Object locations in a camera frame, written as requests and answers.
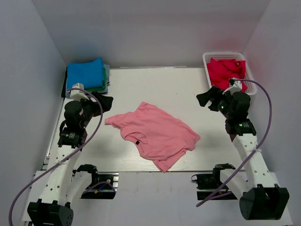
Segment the pink t-shirt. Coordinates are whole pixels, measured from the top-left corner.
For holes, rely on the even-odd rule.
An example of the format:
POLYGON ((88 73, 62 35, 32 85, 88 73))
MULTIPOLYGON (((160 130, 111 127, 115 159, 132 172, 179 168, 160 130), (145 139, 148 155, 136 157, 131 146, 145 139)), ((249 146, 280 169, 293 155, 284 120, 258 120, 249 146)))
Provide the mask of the pink t-shirt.
POLYGON ((139 155, 153 161, 163 173, 200 140, 187 124, 146 102, 133 112, 105 119, 105 124, 118 128, 122 138, 135 144, 139 155))

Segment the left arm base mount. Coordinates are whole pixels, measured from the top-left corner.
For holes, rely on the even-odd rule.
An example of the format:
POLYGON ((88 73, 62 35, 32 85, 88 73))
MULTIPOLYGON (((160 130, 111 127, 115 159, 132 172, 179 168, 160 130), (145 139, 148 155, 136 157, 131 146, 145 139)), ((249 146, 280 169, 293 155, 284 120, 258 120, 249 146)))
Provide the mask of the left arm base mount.
POLYGON ((80 172, 88 173, 88 182, 90 182, 81 199, 112 200, 115 197, 119 181, 118 173, 99 172, 96 166, 84 164, 72 171, 72 179, 79 176, 80 172))

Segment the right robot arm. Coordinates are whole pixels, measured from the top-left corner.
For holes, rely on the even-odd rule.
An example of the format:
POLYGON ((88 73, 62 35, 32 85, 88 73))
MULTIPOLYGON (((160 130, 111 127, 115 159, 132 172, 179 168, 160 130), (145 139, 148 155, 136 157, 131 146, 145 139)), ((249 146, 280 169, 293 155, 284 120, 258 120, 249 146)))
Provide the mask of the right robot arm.
POLYGON ((220 112, 225 117, 225 129, 241 158, 235 168, 229 163, 217 164, 213 169, 212 181, 217 187, 203 201, 219 198, 224 187, 238 199, 239 209, 246 220, 279 220, 289 200, 289 192, 280 187, 271 176, 257 141, 256 130, 248 118, 251 98, 241 91, 224 91, 211 87, 196 96, 204 107, 220 112))

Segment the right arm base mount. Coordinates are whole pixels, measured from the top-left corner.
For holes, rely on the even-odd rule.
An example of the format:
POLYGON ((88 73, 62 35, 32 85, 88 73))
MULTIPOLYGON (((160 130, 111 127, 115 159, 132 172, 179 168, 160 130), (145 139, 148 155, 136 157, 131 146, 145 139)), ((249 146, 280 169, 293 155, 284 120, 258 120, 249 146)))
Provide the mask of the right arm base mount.
MULTIPOLYGON (((220 181, 221 170, 235 170, 236 168, 229 164, 217 164, 212 170, 212 173, 194 174, 191 176, 191 181, 197 184, 197 199, 202 201, 212 191, 218 188, 222 182, 220 181)), ((229 190, 227 186, 224 186, 215 196, 219 196, 215 200, 236 200, 235 195, 229 190)))

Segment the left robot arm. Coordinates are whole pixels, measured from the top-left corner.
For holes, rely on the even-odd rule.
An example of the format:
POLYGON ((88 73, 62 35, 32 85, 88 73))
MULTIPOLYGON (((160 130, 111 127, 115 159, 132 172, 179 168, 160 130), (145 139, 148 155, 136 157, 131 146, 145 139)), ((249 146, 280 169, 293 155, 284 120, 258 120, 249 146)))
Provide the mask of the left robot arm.
POLYGON ((108 112, 113 98, 96 91, 80 94, 64 106, 64 121, 60 125, 54 166, 36 202, 30 202, 27 213, 35 226, 70 226, 74 203, 87 188, 99 184, 97 167, 90 164, 74 169, 88 141, 86 128, 92 118, 108 112))

